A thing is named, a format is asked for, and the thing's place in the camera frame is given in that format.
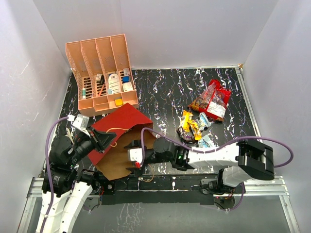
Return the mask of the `red brown paper bag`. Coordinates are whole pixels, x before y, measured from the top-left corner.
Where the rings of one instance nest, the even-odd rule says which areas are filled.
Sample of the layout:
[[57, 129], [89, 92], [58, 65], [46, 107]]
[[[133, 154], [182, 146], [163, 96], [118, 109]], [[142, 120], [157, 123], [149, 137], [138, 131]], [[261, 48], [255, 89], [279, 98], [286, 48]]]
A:
[[125, 104], [114, 112], [98, 120], [92, 128], [101, 132], [113, 132], [116, 138], [104, 151], [92, 151], [88, 157], [93, 165], [108, 179], [116, 180], [128, 176], [130, 167], [135, 167], [128, 158], [125, 146], [140, 139], [141, 130], [153, 128], [153, 122], [130, 104]]

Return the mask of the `brown M&M's packet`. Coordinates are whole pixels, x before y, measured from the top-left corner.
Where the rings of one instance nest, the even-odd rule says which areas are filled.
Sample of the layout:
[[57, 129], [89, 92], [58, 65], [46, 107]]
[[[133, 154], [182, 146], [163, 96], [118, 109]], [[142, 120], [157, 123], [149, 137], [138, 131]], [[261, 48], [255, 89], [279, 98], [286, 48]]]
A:
[[196, 144], [195, 137], [191, 132], [186, 132], [181, 126], [179, 126], [176, 131], [182, 142], [187, 144]]

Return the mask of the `yellow M&M's packet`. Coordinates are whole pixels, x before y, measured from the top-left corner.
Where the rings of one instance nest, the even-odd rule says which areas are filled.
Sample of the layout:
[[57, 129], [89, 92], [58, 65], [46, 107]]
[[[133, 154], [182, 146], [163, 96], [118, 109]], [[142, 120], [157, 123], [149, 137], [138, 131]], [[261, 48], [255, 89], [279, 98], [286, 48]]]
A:
[[189, 125], [196, 141], [202, 138], [202, 133], [196, 120], [190, 120]]
[[180, 127], [186, 132], [190, 131], [189, 122], [192, 120], [192, 117], [193, 117], [193, 114], [191, 112], [183, 110], [183, 115], [180, 121]]

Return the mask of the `silver Himalaya snack packet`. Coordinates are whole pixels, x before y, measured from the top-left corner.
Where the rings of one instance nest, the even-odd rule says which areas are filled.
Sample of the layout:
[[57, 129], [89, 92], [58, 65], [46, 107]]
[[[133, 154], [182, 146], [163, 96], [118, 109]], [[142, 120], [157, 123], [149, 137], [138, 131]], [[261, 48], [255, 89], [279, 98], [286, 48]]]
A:
[[208, 118], [204, 112], [201, 112], [199, 114], [199, 117], [196, 119], [196, 122], [198, 124], [200, 131], [204, 131], [205, 129], [207, 129], [211, 126], [211, 123], [208, 120]]

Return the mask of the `large red candy bag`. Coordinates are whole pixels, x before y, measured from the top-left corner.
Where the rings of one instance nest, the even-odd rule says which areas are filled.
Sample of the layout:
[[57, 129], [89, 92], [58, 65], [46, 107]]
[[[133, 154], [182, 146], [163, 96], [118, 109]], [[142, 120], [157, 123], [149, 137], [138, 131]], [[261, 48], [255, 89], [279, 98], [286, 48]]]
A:
[[224, 88], [216, 79], [188, 107], [199, 113], [205, 113], [213, 121], [223, 122], [231, 91]]

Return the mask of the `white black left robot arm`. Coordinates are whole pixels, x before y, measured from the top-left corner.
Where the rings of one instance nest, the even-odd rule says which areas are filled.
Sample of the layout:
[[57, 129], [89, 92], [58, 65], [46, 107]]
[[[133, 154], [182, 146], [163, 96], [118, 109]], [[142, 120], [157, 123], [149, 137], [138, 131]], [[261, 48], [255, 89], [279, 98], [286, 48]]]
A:
[[75, 139], [61, 136], [48, 150], [46, 173], [42, 184], [42, 205], [36, 232], [70, 233], [90, 194], [101, 197], [107, 186], [99, 173], [75, 166], [92, 151], [104, 153], [116, 134], [92, 127], [80, 132]]

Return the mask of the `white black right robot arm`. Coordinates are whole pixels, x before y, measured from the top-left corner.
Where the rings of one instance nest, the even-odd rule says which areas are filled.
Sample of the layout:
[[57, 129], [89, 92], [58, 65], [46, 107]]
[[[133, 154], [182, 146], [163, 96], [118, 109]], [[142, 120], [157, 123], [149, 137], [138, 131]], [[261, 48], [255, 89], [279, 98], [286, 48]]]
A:
[[255, 139], [242, 139], [218, 148], [187, 149], [164, 137], [156, 139], [148, 149], [134, 140], [128, 146], [128, 157], [137, 169], [143, 164], [171, 163], [186, 171], [206, 166], [219, 166], [217, 179], [200, 184], [204, 193], [222, 195], [232, 193], [249, 179], [271, 181], [275, 178], [273, 149]]

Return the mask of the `yellow cube in organizer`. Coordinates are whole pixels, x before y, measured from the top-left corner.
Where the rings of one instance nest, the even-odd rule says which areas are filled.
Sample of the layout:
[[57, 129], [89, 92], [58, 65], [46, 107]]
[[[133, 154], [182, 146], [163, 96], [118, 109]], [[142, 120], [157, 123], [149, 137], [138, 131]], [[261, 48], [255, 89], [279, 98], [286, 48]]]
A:
[[122, 99], [115, 99], [115, 105], [117, 107], [122, 106], [123, 105], [123, 100]]

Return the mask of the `green white tube in organizer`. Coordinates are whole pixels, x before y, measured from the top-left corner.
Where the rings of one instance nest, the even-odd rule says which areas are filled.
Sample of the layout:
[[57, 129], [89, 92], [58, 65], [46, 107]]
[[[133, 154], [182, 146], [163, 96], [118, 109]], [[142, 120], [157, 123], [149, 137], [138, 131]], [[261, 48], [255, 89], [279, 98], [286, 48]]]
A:
[[86, 99], [86, 89], [85, 88], [82, 89], [82, 99], [83, 100]]

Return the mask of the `orange pen in organizer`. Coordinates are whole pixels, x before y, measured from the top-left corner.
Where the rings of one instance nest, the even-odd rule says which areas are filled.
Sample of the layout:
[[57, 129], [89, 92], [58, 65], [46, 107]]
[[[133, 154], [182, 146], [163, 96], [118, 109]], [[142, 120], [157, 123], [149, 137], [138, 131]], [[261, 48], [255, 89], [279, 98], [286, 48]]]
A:
[[99, 97], [102, 95], [102, 93], [103, 93], [104, 90], [105, 90], [105, 84], [102, 85], [102, 87], [101, 87], [101, 89], [100, 89], [100, 91], [99, 91], [99, 93], [98, 93], [98, 96], [99, 96]]

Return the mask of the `white rounded card pack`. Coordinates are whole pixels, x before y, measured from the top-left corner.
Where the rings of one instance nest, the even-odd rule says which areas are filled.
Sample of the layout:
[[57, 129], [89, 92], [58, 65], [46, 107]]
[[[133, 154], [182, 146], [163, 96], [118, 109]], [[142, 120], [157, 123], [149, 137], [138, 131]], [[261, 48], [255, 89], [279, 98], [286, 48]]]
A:
[[109, 75], [108, 88], [111, 90], [112, 94], [117, 94], [121, 92], [120, 79], [118, 74], [112, 73]]

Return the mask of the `blue small box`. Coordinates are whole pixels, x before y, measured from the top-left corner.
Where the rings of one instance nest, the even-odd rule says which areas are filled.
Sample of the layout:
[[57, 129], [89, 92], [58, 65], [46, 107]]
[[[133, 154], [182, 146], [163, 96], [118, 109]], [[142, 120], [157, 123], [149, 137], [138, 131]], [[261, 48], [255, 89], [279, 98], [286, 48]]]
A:
[[123, 83], [130, 82], [130, 76], [123, 76], [122, 82], [123, 82]]

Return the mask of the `peach plastic desk organizer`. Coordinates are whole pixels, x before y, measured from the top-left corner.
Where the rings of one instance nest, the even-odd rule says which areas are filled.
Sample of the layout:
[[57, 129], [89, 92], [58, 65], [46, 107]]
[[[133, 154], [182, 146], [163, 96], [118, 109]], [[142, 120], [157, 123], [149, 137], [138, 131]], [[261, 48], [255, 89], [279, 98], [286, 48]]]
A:
[[[78, 110], [93, 117], [116, 110], [115, 99], [122, 99], [123, 105], [138, 107], [136, 85], [131, 69], [129, 51], [124, 34], [99, 37], [66, 43], [66, 56], [78, 88]], [[121, 92], [112, 94], [108, 88], [108, 77], [116, 73], [120, 79]], [[130, 82], [123, 83], [123, 76], [130, 76]], [[105, 90], [98, 93], [105, 84]], [[82, 99], [82, 89], [86, 99]]]

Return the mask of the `black aluminium front rail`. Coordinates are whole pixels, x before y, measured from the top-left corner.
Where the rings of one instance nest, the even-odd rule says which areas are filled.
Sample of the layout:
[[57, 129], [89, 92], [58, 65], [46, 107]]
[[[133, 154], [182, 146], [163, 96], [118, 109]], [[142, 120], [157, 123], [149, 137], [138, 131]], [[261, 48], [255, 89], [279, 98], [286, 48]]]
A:
[[[123, 203], [200, 203], [213, 204], [217, 195], [201, 188], [209, 181], [216, 180], [215, 174], [159, 174], [151, 182], [144, 182], [133, 175], [109, 181], [104, 175], [99, 176], [97, 188], [90, 198], [103, 194], [103, 204]], [[238, 186], [233, 191], [235, 198], [245, 196], [288, 196], [289, 192], [281, 176], [271, 181], [250, 179], [245, 181], [245, 188]]]

